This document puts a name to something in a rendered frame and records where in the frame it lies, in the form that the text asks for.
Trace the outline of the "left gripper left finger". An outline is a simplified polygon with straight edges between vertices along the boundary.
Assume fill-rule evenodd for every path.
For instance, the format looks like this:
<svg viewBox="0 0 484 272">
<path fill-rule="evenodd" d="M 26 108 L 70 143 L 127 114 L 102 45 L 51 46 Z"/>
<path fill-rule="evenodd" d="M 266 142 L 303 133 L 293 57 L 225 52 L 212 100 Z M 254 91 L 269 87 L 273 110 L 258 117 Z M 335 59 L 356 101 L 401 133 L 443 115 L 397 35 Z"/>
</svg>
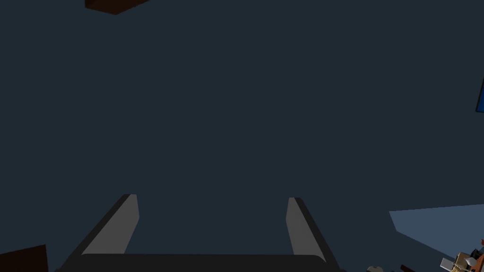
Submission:
<svg viewBox="0 0 484 272">
<path fill-rule="evenodd" d="M 138 221 L 137 195 L 122 195 L 72 255 L 125 253 Z"/>
</svg>

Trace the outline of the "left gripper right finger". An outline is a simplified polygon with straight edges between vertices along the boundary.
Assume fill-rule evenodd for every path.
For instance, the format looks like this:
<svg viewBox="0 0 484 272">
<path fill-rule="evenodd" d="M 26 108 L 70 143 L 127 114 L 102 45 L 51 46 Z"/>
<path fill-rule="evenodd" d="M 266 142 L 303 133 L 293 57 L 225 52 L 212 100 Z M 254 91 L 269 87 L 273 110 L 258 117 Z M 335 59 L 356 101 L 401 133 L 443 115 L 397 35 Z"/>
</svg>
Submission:
<svg viewBox="0 0 484 272">
<path fill-rule="evenodd" d="M 315 255 L 325 263 L 334 263 L 334 254 L 301 198 L 288 199 L 285 221 L 295 255 Z"/>
</svg>

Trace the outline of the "dark brown furniture block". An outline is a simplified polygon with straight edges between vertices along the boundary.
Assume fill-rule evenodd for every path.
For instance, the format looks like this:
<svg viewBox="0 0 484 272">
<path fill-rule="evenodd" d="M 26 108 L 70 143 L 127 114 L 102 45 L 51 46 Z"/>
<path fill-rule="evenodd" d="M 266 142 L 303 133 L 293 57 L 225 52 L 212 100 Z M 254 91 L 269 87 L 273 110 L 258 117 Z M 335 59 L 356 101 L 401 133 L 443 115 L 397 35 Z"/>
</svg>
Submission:
<svg viewBox="0 0 484 272">
<path fill-rule="evenodd" d="M 0 254 L 0 272 L 49 272 L 46 245 Z"/>
</svg>

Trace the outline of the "blue panel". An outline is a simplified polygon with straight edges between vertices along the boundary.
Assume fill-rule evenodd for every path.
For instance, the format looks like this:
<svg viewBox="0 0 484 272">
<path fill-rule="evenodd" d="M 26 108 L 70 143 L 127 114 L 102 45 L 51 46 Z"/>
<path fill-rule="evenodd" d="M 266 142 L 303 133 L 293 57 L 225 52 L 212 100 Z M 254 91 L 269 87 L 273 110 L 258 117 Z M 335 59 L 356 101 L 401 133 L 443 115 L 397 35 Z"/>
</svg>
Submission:
<svg viewBox="0 0 484 272">
<path fill-rule="evenodd" d="M 484 113 L 484 79 L 480 87 L 480 92 L 477 99 L 475 111 L 479 113 Z"/>
</svg>

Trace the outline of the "dark brown box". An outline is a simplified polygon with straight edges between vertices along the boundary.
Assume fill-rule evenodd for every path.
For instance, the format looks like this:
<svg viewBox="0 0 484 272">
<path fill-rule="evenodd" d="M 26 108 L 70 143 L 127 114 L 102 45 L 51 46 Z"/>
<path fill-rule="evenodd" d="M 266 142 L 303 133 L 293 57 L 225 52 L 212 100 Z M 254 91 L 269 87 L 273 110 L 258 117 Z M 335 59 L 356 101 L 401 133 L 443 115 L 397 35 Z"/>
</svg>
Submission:
<svg viewBox="0 0 484 272">
<path fill-rule="evenodd" d="M 150 0 L 84 0 L 85 8 L 118 15 Z"/>
</svg>

